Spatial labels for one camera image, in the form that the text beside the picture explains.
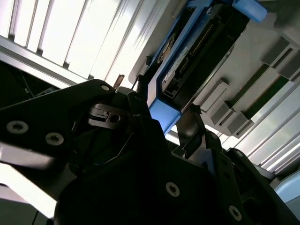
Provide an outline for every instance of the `bright light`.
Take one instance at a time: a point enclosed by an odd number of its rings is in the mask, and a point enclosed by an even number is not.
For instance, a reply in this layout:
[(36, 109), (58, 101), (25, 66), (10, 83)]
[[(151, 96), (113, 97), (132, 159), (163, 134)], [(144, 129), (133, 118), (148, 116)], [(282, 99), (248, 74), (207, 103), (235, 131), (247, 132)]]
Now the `bright light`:
[(11, 14), (14, 0), (1, 0), (0, 7), (0, 35), (8, 37)]
[(130, 86), (128, 76), (168, 3), (168, 0), (142, 2), (132, 24), (131, 31), (105, 79), (107, 83), (113, 85), (118, 75), (124, 74), (125, 77), (121, 85), (126, 87)]
[(12, 166), (0, 163), (0, 183), (8, 186), (46, 217), (54, 217), (56, 200), (51, 198)]
[(170, 134), (166, 134), (166, 135), (165, 135), (165, 138), (166, 138), (168, 141), (170, 141), (170, 142), (172, 142), (172, 143), (174, 143), (174, 144), (176, 144), (176, 145), (180, 145), (179, 139), (178, 139), (177, 137), (174, 137), (174, 136), (172, 136), (172, 135), (170, 135)]
[(42, 42), (43, 57), (63, 65), (83, 5), (84, 0), (54, 1)]
[(38, 49), (38, 43), (42, 34), (49, 1), (50, 0), (39, 0), (37, 2), (37, 10), (33, 20), (30, 38), (27, 46), (27, 48), (33, 52), (36, 52)]
[(174, 131), (175, 133), (178, 133), (178, 131), (177, 131), (177, 126), (174, 125), (174, 126), (171, 128), (171, 131)]
[(67, 57), (69, 70), (88, 78), (118, 5), (119, 0), (97, 0), (86, 9)]
[(272, 165), (270, 165), (267, 168), (267, 170), (270, 171), (271, 169), (273, 169), (278, 163), (280, 163), (283, 159), (285, 159), (286, 157), (288, 157), (292, 152), (294, 152), (295, 150), (297, 150), (299, 147), (300, 147), (300, 143), (298, 143), (291, 150), (289, 150), (287, 153), (285, 153), (282, 157), (280, 157), (278, 160), (276, 160), (276, 162), (273, 163)]
[[(122, 10), (116, 14), (90, 73), (95, 78), (105, 80), (115, 60), (115, 56), (118, 54), (120, 46), (122, 46), (124, 36), (126, 36), (128, 26), (130, 25), (138, 6), (138, 0), (128, 1), (128, 4), (124, 5)], [(122, 70), (118, 70), (116, 77), (118, 77), (119, 74), (123, 74)], [(108, 83), (114, 85), (116, 77), (109, 79)]]
[(204, 126), (205, 126), (206, 129), (208, 129), (209, 131), (213, 132), (215, 135), (218, 135), (219, 132), (216, 129), (214, 129), (214, 128), (206, 125), (206, 124)]
[(21, 1), (20, 11), (18, 11), (19, 15), (16, 16), (14, 29), (14, 42), (19, 45), (26, 46), (35, 3), (36, 0)]

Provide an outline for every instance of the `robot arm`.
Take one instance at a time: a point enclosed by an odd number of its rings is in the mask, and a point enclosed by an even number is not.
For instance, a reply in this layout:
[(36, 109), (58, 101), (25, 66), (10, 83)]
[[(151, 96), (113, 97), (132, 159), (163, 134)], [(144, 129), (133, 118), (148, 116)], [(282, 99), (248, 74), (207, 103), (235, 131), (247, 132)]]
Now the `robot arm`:
[(144, 98), (100, 80), (1, 109), (0, 182), (14, 191), (6, 198), (57, 225), (298, 224), (247, 157), (224, 152), (187, 112), (179, 122), (198, 128), (178, 157)]

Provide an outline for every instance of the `cable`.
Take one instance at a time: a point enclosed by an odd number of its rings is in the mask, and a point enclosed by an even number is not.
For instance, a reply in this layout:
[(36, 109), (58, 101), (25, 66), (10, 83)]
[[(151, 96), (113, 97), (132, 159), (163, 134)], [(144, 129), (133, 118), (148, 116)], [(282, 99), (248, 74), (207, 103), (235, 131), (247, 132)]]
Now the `cable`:
[(22, 78), (23, 78), (23, 80), (24, 80), (24, 83), (25, 83), (25, 85), (26, 85), (27, 90), (29, 91), (30, 95), (34, 98), (35, 96), (34, 96), (34, 94), (32, 93), (32, 91), (30, 90), (30, 87), (29, 87), (29, 85), (27, 84), (27, 81), (26, 81), (25, 76), (24, 76), (23, 74), (22, 74)]
[(33, 221), (31, 223), (31, 225), (34, 225), (34, 223), (35, 223), (35, 221), (37, 219), (37, 216), (38, 216), (38, 210), (37, 210), (36, 214), (34, 215), (34, 218), (33, 218)]
[(139, 79), (139, 76), (140, 76), (140, 75), (137, 75), (137, 76), (135, 77), (135, 82), (133, 83), (131, 90), (133, 90), (133, 88), (135, 87), (136, 82), (137, 82), (137, 80)]

